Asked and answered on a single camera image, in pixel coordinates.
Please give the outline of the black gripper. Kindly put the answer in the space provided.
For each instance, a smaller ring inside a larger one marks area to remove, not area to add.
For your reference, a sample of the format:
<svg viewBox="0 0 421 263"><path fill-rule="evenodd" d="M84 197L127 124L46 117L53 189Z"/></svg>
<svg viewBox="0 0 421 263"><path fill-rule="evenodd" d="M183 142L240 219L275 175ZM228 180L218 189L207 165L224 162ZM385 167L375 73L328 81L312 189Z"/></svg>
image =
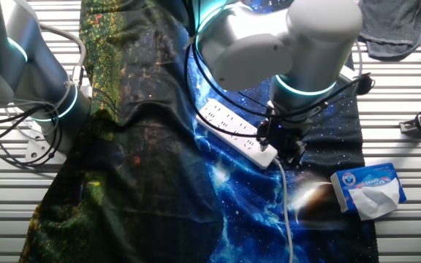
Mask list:
<svg viewBox="0 0 421 263"><path fill-rule="evenodd" d="M311 120L289 122L284 119L269 118L257 127L257 141L261 152L266 151L272 141L302 140L311 129ZM306 151L304 142L296 142L289 150L286 162L296 167Z"/></svg>

